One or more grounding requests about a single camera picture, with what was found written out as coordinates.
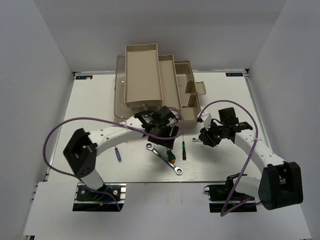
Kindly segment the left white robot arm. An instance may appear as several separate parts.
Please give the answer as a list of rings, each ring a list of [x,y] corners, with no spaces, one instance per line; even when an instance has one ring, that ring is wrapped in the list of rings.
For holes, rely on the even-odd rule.
[[[110,123],[107,128],[94,131],[79,128],[68,141],[63,155],[75,177],[88,187],[90,196],[99,200],[105,196],[106,187],[96,170],[97,156],[124,142],[143,137],[171,150],[179,132],[175,124],[178,120],[178,112],[163,106],[160,110],[138,112],[123,122]]]

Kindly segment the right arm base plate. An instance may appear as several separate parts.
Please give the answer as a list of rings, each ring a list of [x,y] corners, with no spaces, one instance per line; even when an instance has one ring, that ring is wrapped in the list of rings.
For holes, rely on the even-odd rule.
[[[220,213],[228,198],[229,190],[225,184],[210,184],[203,188],[203,192],[208,195],[210,213]],[[257,212],[256,200],[254,197],[243,193],[234,192],[230,198],[226,211],[235,207],[237,204],[250,198],[242,206],[231,211],[232,213],[254,213]]]

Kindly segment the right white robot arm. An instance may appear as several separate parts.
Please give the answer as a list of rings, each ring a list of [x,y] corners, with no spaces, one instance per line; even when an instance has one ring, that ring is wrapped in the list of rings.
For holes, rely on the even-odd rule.
[[[258,139],[253,127],[239,122],[234,108],[219,110],[220,124],[216,124],[208,112],[200,113],[197,121],[204,124],[199,140],[216,147],[223,139],[232,141],[242,149],[261,173],[260,178],[236,173],[226,178],[224,184],[208,185],[204,191],[210,200],[244,201],[258,199],[267,210],[301,204],[304,200],[301,168],[296,162],[288,162],[276,155]]]

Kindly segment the beige cantilever toolbox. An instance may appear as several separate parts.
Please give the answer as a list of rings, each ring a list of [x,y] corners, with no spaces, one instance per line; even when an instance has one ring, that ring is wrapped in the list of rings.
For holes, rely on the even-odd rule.
[[[197,126],[205,83],[196,81],[191,62],[160,55],[156,43],[126,45],[118,55],[114,84],[114,118],[122,122],[143,110],[178,109],[186,129]]]

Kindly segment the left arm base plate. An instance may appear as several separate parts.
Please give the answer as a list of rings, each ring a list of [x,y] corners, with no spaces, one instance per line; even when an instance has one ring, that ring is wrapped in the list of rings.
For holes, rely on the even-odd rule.
[[[105,183],[101,192],[92,192],[83,183],[76,187],[73,212],[120,212],[126,198],[126,183]]]

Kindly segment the stubby green orange screwdriver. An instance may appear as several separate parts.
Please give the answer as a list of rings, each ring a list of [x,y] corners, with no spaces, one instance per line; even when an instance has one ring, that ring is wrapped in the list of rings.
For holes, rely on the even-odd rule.
[[[174,163],[176,161],[176,156],[171,149],[167,149],[166,154],[169,162]]]

